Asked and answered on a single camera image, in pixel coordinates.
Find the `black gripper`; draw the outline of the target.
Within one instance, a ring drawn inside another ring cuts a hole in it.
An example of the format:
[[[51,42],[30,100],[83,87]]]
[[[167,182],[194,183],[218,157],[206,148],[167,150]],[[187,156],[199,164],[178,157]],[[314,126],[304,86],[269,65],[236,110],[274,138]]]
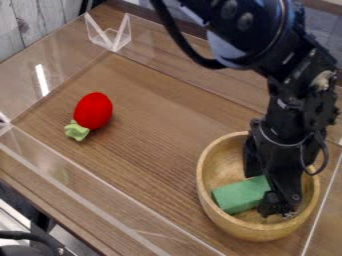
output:
[[[272,190],[257,210],[264,218],[293,218],[302,202],[302,174],[317,175],[326,167],[329,151],[320,131],[290,143],[273,138],[266,122],[254,119],[244,146],[244,170],[248,178],[265,175]]]

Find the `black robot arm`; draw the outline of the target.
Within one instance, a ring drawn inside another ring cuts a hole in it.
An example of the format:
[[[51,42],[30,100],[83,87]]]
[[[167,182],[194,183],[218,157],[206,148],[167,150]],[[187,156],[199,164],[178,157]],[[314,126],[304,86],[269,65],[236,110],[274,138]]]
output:
[[[203,57],[181,33],[163,0],[150,0],[179,48],[209,69],[252,69],[268,78],[266,115],[250,122],[244,146],[245,175],[264,175],[270,189],[258,212],[294,213],[302,203],[302,176],[326,157],[328,127],[340,115],[337,60],[306,31],[297,0],[177,0],[207,31],[213,58]]]

